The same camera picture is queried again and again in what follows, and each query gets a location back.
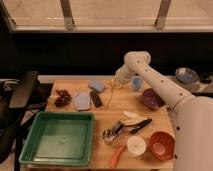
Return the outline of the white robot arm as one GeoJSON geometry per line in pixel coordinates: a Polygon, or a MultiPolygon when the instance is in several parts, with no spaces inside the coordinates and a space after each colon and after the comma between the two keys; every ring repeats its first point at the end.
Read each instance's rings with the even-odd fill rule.
{"type": "Polygon", "coordinates": [[[177,114],[173,171],[213,171],[213,98],[194,96],[149,66],[146,51],[131,51],[115,80],[128,83],[139,74],[177,114]]]}

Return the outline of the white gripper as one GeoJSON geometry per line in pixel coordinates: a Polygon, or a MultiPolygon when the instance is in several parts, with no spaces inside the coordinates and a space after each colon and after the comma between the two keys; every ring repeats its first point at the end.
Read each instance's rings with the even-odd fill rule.
{"type": "Polygon", "coordinates": [[[120,67],[114,75],[113,86],[115,88],[120,88],[123,85],[129,83],[133,76],[134,72],[131,71],[127,66],[120,67]]]}

